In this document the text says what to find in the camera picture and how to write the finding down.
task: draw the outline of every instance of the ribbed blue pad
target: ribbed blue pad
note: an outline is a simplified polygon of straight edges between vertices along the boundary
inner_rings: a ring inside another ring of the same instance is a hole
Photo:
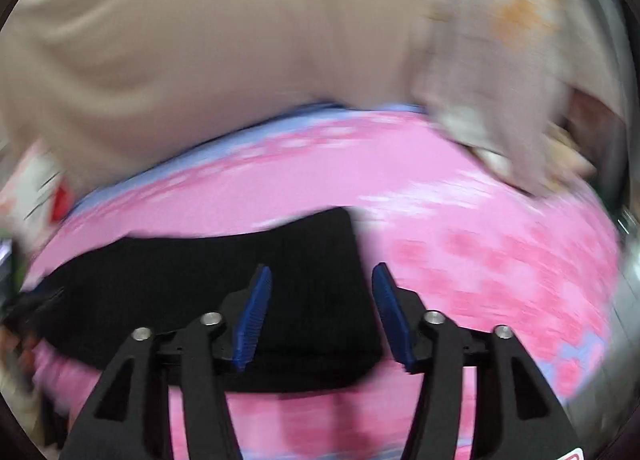
[[[411,346],[409,324],[400,310],[394,289],[397,287],[389,277],[386,266],[380,263],[372,274],[373,299],[385,329],[386,340],[396,362],[408,368],[415,362]]]
[[[232,361],[239,372],[243,372],[247,364],[254,358],[255,347],[258,344],[260,329],[264,322],[264,315],[267,312],[270,297],[271,270],[268,266],[265,266],[255,282],[251,297],[236,326]]]

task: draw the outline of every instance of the red and white sticker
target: red and white sticker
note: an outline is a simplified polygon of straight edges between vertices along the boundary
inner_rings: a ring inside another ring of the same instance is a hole
[[[563,457],[558,460],[584,460],[584,455],[582,454],[582,449],[574,449],[570,453],[567,453]]]

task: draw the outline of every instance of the silver bolt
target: silver bolt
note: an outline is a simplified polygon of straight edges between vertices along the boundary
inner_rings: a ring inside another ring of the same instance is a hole
[[[146,341],[151,337],[151,330],[149,328],[136,328],[131,334],[136,341]]]
[[[217,324],[220,324],[221,321],[222,321],[222,315],[220,315],[218,312],[207,312],[205,315],[203,315],[200,318],[200,322],[204,326],[217,325]]]
[[[513,330],[507,325],[498,325],[494,331],[500,339],[511,339],[513,337]]]
[[[437,310],[429,310],[424,315],[424,320],[432,325],[441,325],[444,323],[444,315],[442,312],[438,312]]]

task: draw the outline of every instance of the black cloth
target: black cloth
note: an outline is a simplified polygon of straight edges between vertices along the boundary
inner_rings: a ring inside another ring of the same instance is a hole
[[[254,361],[225,376],[239,392],[340,388],[382,356],[377,319],[347,210],[268,231],[213,238],[125,237],[66,262],[44,281],[62,294],[38,332],[60,353],[104,369],[138,327],[183,328],[248,286],[258,263],[273,291]]]

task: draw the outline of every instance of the pink patterned fabric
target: pink patterned fabric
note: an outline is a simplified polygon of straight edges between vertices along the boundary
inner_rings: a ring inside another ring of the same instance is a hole
[[[363,112],[261,139],[213,162],[73,215],[36,260],[31,282],[125,234],[211,236],[256,231],[327,206],[353,206],[365,265],[459,325],[513,326],[561,399],[596,369],[616,286],[614,229],[587,186],[533,201],[485,174],[424,117]],[[77,413],[98,372],[37,350],[36,381]],[[348,390],[302,396],[228,394],[245,456],[398,456],[420,385],[390,358]],[[187,458],[177,390],[175,457]],[[469,456],[474,378],[456,458]]]

